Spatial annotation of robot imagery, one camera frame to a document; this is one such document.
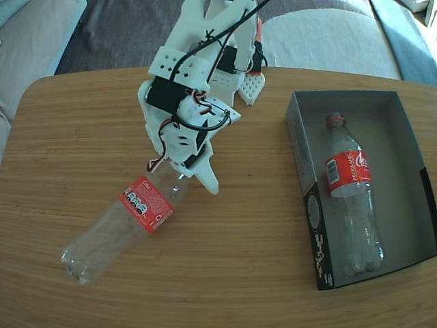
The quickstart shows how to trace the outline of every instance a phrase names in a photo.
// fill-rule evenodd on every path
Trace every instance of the gray box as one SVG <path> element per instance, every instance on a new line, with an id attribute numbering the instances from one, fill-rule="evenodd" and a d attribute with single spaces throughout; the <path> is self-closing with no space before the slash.
<path id="1" fill-rule="evenodd" d="M 379 271 L 350 277 L 330 201 L 326 117 L 340 111 L 367 153 L 384 248 Z M 386 275 L 437 255 L 437 210 L 416 137 L 396 92 L 295 92 L 286 114 L 307 209 L 319 290 Z"/>

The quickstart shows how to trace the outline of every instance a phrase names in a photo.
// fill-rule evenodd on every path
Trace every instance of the red label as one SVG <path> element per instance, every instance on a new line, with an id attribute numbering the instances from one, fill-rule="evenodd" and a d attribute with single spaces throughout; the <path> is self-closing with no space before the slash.
<path id="1" fill-rule="evenodd" d="M 359 151 L 343 152 L 331 157 L 326 162 L 326 174 L 331 192 L 350 183 L 371 182 L 367 156 Z"/>
<path id="2" fill-rule="evenodd" d="M 118 199 L 151 234 L 174 213 L 173 206 L 145 176 L 118 195 Z"/>

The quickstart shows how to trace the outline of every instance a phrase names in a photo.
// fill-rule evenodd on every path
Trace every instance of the wooden table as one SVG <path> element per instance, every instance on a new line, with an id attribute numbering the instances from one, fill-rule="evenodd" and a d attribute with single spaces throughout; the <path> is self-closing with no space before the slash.
<path id="1" fill-rule="evenodd" d="M 294 90 L 397 90 L 437 190 L 437 89 L 267 69 L 214 138 L 220 193 L 195 179 L 178 215 L 94 286 L 59 262 L 156 156 L 137 102 L 146 68 L 33 84 L 0 168 L 0 327 L 436 327 L 437 258 L 319 292 L 285 110 Z"/>

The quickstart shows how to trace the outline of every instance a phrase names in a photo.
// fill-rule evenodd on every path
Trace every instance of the black cable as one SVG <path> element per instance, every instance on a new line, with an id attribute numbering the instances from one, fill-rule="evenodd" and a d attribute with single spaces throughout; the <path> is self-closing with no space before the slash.
<path id="1" fill-rule="evenodd" d="M 185 126 L 186 128 L 189 128 L 194 131 L 203 131 L 203 132 L 211 132 L 220 129 L 223 125 L 225 125 L 226 121 L 231 118 L 231 112 L 225 111 L 225 118 L 221 120 L 220 123 L 214 126 L 195 126 L 192 124 L 189 124 L 188 122 L 185 122 L 181 117 L 179 117 L 177 114 L 173 115 L 172 117 L 177 123 L 179 123 L 182 126 Z"/>
<path id="2" fill-rule="evenodd" d="M 229 34 L 227 35 L 227 37 L 226 37 L 226 39 L 225 39 L 223 45 L 221 46 L 220 53 L 218 53 L 218 56 L 217 56 L 217 58 L 216 58 L 216 61 L 214 62 L 214 65 L 212 65 L 212 69 L 211 69 L 211 72 L 210 72 L 209 75 L 208 75 L 208 78 L 206 79 L 206 81 L 207 81 L 206 83 L 208 83 L 208 84 L 210 83 L 211 77 L 212 77 L 212 75 L 214 74 L 214 71 L 215 71 L 217 65 L 219 64 L 219 61 L 220 61 L 220 59 L 221 59 L 221 56 L 222 56 L 223 53 L 225 52 L 227 42 L 229 41 L 229 39 L 231 38 L 231 36 L 232 36 L 232 34 L 235 32 L 235 30 L 237 30 L 237 29 L 235 28 L 234 30 L 230 31 Z"/>
<path id="3" fill-rule="evenodd" d="M 258 49 L 256 49 L 256 51 L 261 55 L 262 60 L 264 60 L 264 63 L 266 64 L 266 67 L 268 67 L 268 61 L 267 61 L 266 56 L 264 56 L 264 54 L 261 51 L 259 51 Z"/>
<path id="4" fill-rule="evenodd" d="M 184 56 L 179 59 L 179 61 L 176 63 L 176 65 L 173 67 L 173 71 L 170 75 L 170 82 L 173 82 L 175 80 L 176 74 L 178 73 L 178 70 L 180 66 L 191 56 L 198 53 L 200 50 L 205 49 L 207 46 L 210 46 L 217 40 L 220 40 L 223 36 L 226 36 L 233 30 L 239 28 L 241 25 L 243 25 L 245 22 L 247 22 L 253 15 L 258 13 L 267 3 L 269 3 L 270 0 L 264 0 L 262 1 L 254 10 L 249 12 L 246 16 L 244 16 L 242 19 L 240 19 L 237 23 L 233 24 L 231 27 L 228 27 L 225 31 L 221 32 L 217 36 L 214 36 L 213 38 L 210 38 L 209 40 L 205 41 L 204 43 L 200 44 L 198 47 L 194 48 L 192 51 L 187 52 Z"/>

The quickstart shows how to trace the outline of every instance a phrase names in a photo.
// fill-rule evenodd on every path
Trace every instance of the empty plastic bottle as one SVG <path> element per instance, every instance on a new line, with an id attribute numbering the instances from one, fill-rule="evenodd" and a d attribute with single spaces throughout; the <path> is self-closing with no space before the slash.
<path id="1" fill-rule="evenodd" d="M 330 158 L 326 162 L 326 174 L 331 200 L 341 221 L 345 271 L 357 275 L 378 270 L 384 252 L 376 225 L 367 156 L 346 128 L 340 113 L 328 116 L 327 127 Z"/>
<path id="2" fill-rule="evenodd" d="M 173 214 L 189 179 L 164 162 L 138 179 L 114 201 L 99 221 L 73 240 L 61 261 L 80 284 L 90 284 L 132 244 L 145 238 Z"/>

